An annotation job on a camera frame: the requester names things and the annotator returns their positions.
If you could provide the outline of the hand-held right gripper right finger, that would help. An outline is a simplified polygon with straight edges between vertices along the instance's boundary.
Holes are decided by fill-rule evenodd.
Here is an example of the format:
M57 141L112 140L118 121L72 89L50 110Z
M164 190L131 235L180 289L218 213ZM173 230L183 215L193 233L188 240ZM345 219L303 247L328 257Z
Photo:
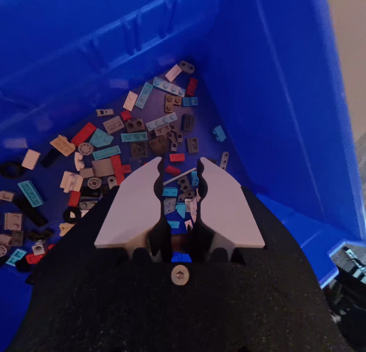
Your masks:
M201 197L190 234L190 255L211 255L217 248L263 249L265 241L240 183L205 157L197 163Z

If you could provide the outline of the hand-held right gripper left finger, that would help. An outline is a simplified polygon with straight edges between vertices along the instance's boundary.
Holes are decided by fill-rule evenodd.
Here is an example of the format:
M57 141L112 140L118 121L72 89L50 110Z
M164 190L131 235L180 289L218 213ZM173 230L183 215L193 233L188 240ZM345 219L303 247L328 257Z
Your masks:
M121 183L94 242L96 248L123 248L130 256L145 248L153 257L172 257L162 200L163 172L164 160L156 157Z

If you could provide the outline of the pile of toy bricks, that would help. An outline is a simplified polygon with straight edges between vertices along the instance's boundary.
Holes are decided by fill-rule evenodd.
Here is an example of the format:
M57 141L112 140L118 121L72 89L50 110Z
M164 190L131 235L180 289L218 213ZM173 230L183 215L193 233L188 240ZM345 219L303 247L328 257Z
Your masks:
M44 143L29 150L30 165L22 157L4 165L1 177L1 255L7 262L15 249L26 264L36 264L111 189L160 156L164 158L164 180L192 167L204 156L219 164L222 152L231 152L213 100L197 73L178 74L172 84L193 92L185 98L168 92L169 81L162 74L130 93L147 98L144 108L122 108L121 98L97 110L78 126L70 127L65 141L74 136L75 150L65 156ZM184 153L184 162L170 162L169 154Z

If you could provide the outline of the blue tablecloth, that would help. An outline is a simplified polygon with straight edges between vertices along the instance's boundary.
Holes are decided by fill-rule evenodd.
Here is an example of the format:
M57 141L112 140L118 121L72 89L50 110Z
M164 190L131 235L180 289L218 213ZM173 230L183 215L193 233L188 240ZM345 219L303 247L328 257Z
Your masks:
M38 263L1 255L1 351L353 351L347 329L365 339L364 312L339 330L324 294L341 276L331 256L365 246L329 14L327 0L1 0L1 177L21 177L4 165L30 165L47 142L71 154L68 129L125 94L122 108L143 109L144 91L130 93L160 74L169 93L195 95L172 81L197 73L231 142L214 164L265 241L190 255L196 165L162 177L189 253L98 249L113 188Z

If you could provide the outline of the person's right hand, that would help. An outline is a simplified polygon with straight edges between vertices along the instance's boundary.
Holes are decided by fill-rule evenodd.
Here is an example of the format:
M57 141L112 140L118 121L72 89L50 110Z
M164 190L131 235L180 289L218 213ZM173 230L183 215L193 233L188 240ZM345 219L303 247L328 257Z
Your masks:
M183 254L189 253L189 242L187 234L172 234L171 248L173 252Z

